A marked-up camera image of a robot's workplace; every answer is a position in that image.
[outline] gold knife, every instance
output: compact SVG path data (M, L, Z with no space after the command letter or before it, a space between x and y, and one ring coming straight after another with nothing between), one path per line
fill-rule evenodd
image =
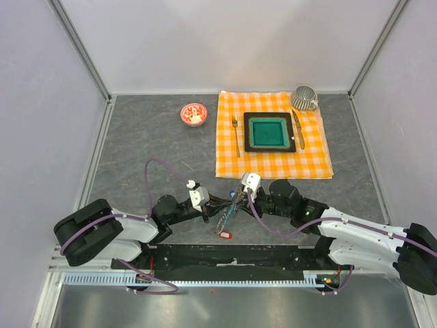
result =
M294 118L294 121L296 123L296 128L298 129L300 149L305 149L305 140L303 139L302 126L300 125L298 115L296 114L295 111L293 111L293 118Z

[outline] green plate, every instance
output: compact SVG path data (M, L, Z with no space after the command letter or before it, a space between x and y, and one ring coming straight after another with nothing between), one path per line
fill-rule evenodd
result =
M295 152L290 113L244 113L245 152Z

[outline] fork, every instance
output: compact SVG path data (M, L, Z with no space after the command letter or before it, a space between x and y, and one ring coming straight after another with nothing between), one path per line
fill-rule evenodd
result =
M238 147L238 137L237 137L237 126L238 126L238 119L237 115L234 115L232 117L232 126L235 129L235 141L237 143L237 157L240 157L240 149Z

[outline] red bowl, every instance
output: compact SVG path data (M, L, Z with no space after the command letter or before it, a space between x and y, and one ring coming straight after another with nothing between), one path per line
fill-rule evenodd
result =
M180 111L180 118L189 126L202 125L208 116L208 110L202 104L188 104Z

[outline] white wall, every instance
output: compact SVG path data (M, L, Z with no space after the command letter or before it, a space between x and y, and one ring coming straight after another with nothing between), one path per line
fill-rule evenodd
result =
M437 2L411 1L356 95L393 223L437 236ZM437 310L437 298L431 298Z
M1 0L0 326L30 327L104 100L45 0Z
M63 0L113 93L348 90L396 0Z

